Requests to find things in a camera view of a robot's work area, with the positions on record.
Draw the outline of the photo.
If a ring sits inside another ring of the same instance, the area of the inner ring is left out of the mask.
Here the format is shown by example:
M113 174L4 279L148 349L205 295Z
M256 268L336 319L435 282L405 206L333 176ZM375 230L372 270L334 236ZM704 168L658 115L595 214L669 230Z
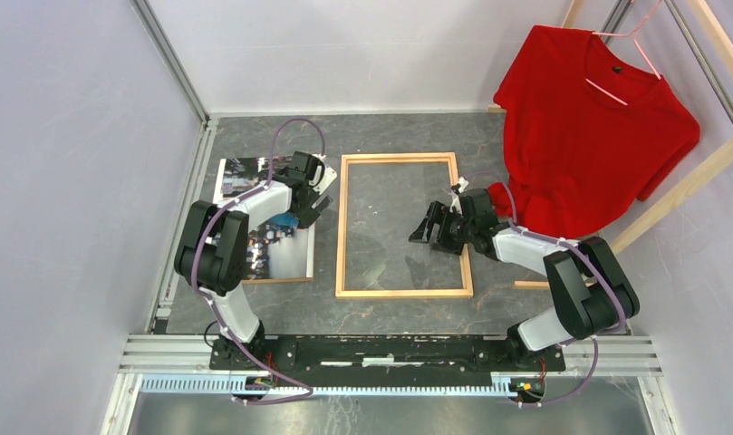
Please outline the photo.
M313 278L315 223L299 228L292 190L275 179L291 156L222 159L213 202L249 216L246 280L255 284Z

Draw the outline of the wooden picture frame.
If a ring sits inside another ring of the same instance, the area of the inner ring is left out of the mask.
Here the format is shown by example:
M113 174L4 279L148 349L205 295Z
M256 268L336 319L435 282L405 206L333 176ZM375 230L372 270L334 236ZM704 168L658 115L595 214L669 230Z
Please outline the wooden picture frame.
M470 255L411 243L429 204L451 203L452 152L349 154L339 171L338 298L471 297Z

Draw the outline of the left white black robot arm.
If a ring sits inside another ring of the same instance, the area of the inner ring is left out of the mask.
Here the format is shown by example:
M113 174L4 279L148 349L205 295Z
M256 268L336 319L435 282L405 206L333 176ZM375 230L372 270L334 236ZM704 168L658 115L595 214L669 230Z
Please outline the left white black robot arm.
M190 206L175 271L214 311L219 353L245 369L266 358L264 327L243 284L313 279L315 222L336 172L321 155L224 159L211 201Z

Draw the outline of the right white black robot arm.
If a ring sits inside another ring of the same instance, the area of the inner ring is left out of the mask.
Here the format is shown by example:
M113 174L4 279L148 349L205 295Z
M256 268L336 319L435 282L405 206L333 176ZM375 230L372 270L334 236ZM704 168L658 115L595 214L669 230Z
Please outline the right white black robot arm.
M518 370L531 368L551 346L620 331L640 311L639 298L604 239L559 239L518 226L496 214L482 188L459 192L451 206L431 202L408 240L455 255L472 246L492 260L546 277L552 307L506 333L506 360Z

